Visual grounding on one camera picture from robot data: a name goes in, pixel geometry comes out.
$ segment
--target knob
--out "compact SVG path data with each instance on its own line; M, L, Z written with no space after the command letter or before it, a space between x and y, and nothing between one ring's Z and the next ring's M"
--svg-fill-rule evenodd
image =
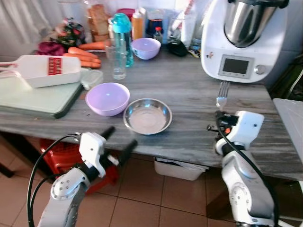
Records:
M254 68L254 72L261 75L263 73L265 73L266 71L266 67L265 65L257 65L255 68Z

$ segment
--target purple bowl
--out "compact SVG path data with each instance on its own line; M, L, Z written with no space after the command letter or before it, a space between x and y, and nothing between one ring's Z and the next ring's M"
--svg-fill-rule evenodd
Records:
M130 93L127 87L118 83L104 83L93 87L86 94L86 104L102 116L114 116L127 106Z
M161 43L151 38L140 38L132 41L134 54L144 60L155 57L159 53L160 47Z

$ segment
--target water bottle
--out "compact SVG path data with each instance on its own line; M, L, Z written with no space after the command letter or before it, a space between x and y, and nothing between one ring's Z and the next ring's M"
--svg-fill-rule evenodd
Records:
M129 18L124 13L116 13L112 19L112 29L114 32L114 39L116 43L116 48L123 48L119 45L121 44L120 39L125 40L126 44L126 67L130 67L134 63L133 51L131 48L131 29L132 25Z

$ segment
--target metal bowl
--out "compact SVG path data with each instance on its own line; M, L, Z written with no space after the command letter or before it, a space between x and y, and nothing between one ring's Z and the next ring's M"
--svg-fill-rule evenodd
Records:
M157 99L143 98L128 105L124 110L123 120L131 130L152 135L167 129L172 121L172 112Z

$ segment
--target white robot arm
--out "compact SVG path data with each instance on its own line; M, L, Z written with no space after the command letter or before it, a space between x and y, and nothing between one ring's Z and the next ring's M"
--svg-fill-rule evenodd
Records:
M217 122L220 122L218 129L232 128L226 138L234 147L222 138L217 141L215 148L223 155L222 178L228 188L232 214L237 226L275 226L278 217L273 195L260 176L251 153L247 151L250 143L257 137L264 117L247 111L239 111L235 115L218 111L216 118Z
M135 140L124 149L118 159L104 151L106 139L113 131L114 127L111 127L102 136L90 132L81 135L80 153L84 163L55 180L39 227L74 227L79 205L90 183L98 176L104 177L108 167L123 165L130 157L130 153L137 146Z

